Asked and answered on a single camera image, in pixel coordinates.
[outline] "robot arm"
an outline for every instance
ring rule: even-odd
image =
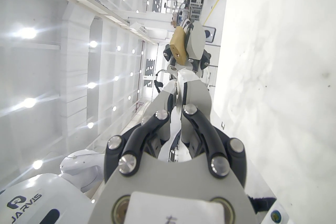
[[[81,192],[87,192],[97,182],[103,181],[104,154],[92,150],[74,152],[60,164],[60,177],[64,178]]]
[[[169,139],[170,112],[162,105],[156,110],[156,104],[151,103],[141,123],[109,140],[104,162],[106,186],[89,223],[111,223],[111,217],[112,223],[132,223],[134,217],[138,223],[154,223],[156,214],[144,213],[154,209],[149,204],[159,199],[163,204],[176,202],[186,207],[191,200],[204,202],[204,206],[218,202],[222,211],[224,208],[225,223],[256,223],[255,212],[244,192],[244,145],[212,126],[209,121],[211,98],[196,75],[188,70],[181,70],[179,74],[176,87],[183,90],[178,92],[176,106],[183,107],[181,139],[193,159],[183,163],[156,159]],[[198,90],[197,97],[192,96],[195,90]],[[164,92],[167,91],[161,91],[157,98],[166,96]],[[200,95],[209,95],[209,99]],[[174,209],[167,210],[169,206],[161,206],[159,211],[167,216],[178,213]]]

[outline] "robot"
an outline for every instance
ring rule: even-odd
[[[1,223],[257,224],[244,192],[244,144],[210,122],[211,97],[198,67],[204,63],[204,52],[187,43],[187,69],[176,59],[183,49],[175,49],[172,42],[168,57],[180,69],[172,70],[169,64],[171,80],[141,122],[110,138],[105,154],[72,153],[60,164],[60,175],[41,174],[1,192]],[[174,108],[181,120],[181,141],[192,158],[182,163],[157,160],[170,138]],[[92,204],[83,193],[102,180],[104,189]],[[279,213],[270,217],[273,223],[288,223],[283,208],[276,208],[269,212]]]

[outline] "sticker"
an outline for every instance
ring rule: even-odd
[[[24,213],[30,209],[35,202],[39,201],[42,197],[41,193],[18,194],[14,195],[7,202],[7,206],[1,210],[0,219],[1,223],[18,223],[23,217]]]
[[[215,202],[133,192],[125,224],[224,223],[223,206]]]

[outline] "ceiling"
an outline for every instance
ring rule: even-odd
[[[146,11],[147,0],[98,1],[110,9]],[[71,152],[104,149],[140,101],[145,43],[65,0],[0,0],[0,6],[3,188],[40,173],[59,174]],[[27,27],[37,31],[35,38],[18,36]],[[93,40],[95,48],[89,46]],[[97,86],[88,88],[90,82]],[[37,103],[22,107],[26,98]],[[35,170],[39,159],[44,163]]]

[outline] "floor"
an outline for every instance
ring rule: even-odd
[[[335,0],[225,3],[214,109],[298,224],[334,222],[335,8]],[[218,3],[211,17],[223,10]]]

